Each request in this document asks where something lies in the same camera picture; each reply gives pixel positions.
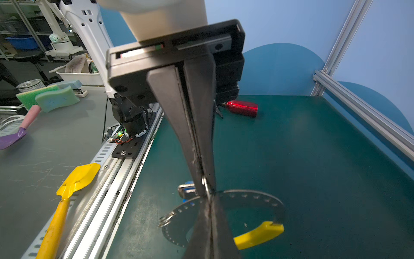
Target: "blue bin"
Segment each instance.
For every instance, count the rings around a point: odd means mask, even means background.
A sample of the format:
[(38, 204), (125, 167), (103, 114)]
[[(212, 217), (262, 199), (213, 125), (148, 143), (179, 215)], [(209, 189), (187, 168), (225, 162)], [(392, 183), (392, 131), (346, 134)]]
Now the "blue bin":
[(15, 49), (35, 49), (39, 47), (31, 36), (17, 35), (7, 37), (6, 40), (8, 40)]

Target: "storage box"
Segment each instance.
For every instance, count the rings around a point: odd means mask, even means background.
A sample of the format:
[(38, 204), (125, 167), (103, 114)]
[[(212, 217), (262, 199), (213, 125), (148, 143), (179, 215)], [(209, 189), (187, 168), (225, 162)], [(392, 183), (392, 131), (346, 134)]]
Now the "storage box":
[(19, 19), (0, 20), (1, 25), (6, 31), (24, 32), (29, 31), (24, 22)]
[(35, 49), (39, 47), (31, 36), (16, 35), (7, 37), (6, 40), (8, 40), (15, 49)]
[[(88, 65), (91, 63), (91, 60), (87, 60), (85, 67), (82, 71), (88, 71)], [(88, 73), (65, 73), (65, 68), (61, 68), (56, 71), (56, 74), (60, 75), (64, 81), (79, 80), (82, 85), (104, 85), (104, 82), (101, 78), (101, 74), (88, 74)]]

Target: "gray table surface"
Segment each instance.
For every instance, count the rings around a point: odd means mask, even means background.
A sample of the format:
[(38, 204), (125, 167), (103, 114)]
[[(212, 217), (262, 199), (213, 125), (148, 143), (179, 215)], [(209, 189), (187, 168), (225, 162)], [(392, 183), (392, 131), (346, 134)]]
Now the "gray table surface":
[[(89, 94), (75, 105), (41, 112), (28, 134), (0, 150), (0, 257), (20, 258), (59, 202), (56, 191), (78, 165), (102, 146), (106, 94)], [(107, 126), (116, 123), (108, 104)]]

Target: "yellow shovel handle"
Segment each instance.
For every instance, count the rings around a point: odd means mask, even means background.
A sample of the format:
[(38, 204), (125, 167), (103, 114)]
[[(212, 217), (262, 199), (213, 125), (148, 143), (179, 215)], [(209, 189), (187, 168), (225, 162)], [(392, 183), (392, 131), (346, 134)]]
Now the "yellow shovel handle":
[(48, 231), (43, 238), (42, 245), (37, 253), (36, 259), (55, 259), (58, 252), (60, 238), (62, 237), (65, 227), (67, 210), (69, 208), (70, 199), (64, 199), (59, 202), (52, 222)]
[(235, 237), (234, 242), (239, 250), (243, 250), (267, 242), (282, 234), (283, 231), (284, 227), (282, 224), (273, 224), (272, 221), (265, 221), (252, 231)]

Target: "green mat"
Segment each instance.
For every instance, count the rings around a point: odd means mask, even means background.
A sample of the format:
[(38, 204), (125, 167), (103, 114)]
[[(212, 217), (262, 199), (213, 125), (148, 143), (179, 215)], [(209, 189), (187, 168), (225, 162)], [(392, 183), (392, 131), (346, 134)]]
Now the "green mat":
[[(414, 182), (324, 98), (239, 99), (259, 104), (259, 114), (216, 117), (218, 189), (265, 191), (287, 212), (285, 232), (244, 258), (413, 258)], [(189, 180), (164, 118), (107, 258), (181, 258), (157, 224)], [(260, 210), (227, 215), (235, 236), (272, 219)]]

